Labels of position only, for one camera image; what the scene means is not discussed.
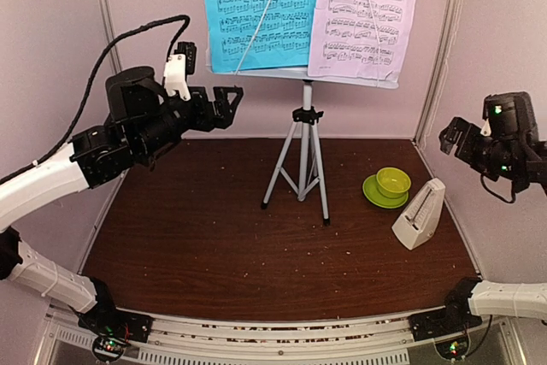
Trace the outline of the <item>white perforated music stand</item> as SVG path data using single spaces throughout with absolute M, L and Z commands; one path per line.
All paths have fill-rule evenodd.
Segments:
M 310 77 L 308 75 L 308 69 L 305 66 L 249 70 L 237 68 L 232 71 L 232 74 L 246 77 L 296 79 L 302 82 L 302 106 L 292 111 L 291 126 L 285 137 L 277 162 L 275 163 L 268 183 L 268 188 L 266 189 L 261 202 L 261 208 L 266 209 L 268 207 L 278 179 L 283 178 L 296 193 L 299 202 L 304 201 L 314 188 L 317 187 L 319 189 L 323 225 L 326 227 L 329 226 L 331 224 L 331 219 L 326 194 L 326 178 L 319 134 L 319 122 L 324 113 L 316 110 L 313 106 L 313 83 L 320 81 L 394 90 L 398 87 L 397 82 L 392 79 L 348 78 L 330 75 Z M 286 171 L 284 163 L 298 128 L 301 129 L 299 169 L 298 179 L 294 180 Z

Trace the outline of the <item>white metronome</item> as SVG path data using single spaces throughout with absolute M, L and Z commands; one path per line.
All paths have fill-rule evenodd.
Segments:
M 398 241 L 414 250 L 436 232 L 444 205 L 445 185 L 439 178 L 427 181 L 392 225 Z

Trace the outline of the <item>blue sheet music page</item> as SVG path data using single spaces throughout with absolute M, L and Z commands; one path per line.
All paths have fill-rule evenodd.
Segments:
M 315 0 L 204 0 L 204 4 L 213 72 L 307 65 Z

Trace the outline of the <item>lilac sheet music page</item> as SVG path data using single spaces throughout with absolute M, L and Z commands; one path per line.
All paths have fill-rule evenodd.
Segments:
M 316 0 L 308 75 L 396 84 L 415 4 L 416 0 Z

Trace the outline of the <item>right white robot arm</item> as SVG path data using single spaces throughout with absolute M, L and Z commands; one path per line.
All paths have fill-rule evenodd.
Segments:
M 539 139 L 530 95 L 525 91 L 485 97 L 484 124 L 455 117 L 438 135 L 446 155 L 479 173 L 482 188 L 506 204 L 531 184 L 546 188 L 546 143 Z M 457 333 L 482 323 L 484 315 L 546 321 L 545 283 L 499 283 L 479 278 L 458 282 L 433 323 Z

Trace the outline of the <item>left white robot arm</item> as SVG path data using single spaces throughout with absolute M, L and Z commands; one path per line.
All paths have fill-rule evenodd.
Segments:
M 231 126 L 244 91 L 238 86 L 207 91 L 188 85 L 196 53 L 196 45 L 174 36 L 161 79 L 149 66 L 109 77 L 109 113 L 102 125 L 83 132 L 69 128 L 45 155 L 1 181 L 2 279 L 64 302 L 98 336 L 132 336 L 131 323 L 116 308 L 107 285 L 39 255 L 14 224 L 57 199 L 106 184 L 134 166 L 153 167 L 186 132 Z

